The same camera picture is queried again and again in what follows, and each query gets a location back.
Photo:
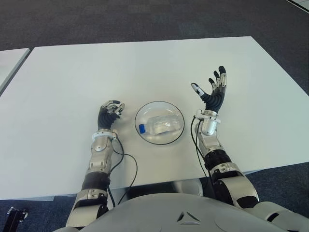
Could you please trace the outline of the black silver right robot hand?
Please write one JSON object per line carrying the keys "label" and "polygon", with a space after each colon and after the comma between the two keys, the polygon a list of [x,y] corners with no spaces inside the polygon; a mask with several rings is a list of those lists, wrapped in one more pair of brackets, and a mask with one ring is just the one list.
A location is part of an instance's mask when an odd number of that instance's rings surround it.
{"label": "black silver right robot hand", "polygon": [[209,78],[208,81],[212,87],[211,93],[206,93],[198,84],[191,83],[192,89],[205,103],[205,110],[219,112],[225,98],[227,87],[227,74],[224,66],[219,66],[219,72],[214,71],[215,80]]}

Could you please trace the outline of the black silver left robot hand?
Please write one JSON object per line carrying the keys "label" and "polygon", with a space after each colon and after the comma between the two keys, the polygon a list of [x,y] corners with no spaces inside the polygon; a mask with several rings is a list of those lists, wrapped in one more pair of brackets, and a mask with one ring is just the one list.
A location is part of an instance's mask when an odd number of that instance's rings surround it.
{"label": "black silver left robot hand", "polygon": [[105,102],[99,109],[98,113],[98,130],[110,130],[116,119],[120,118],[125,104],[117,100]]}

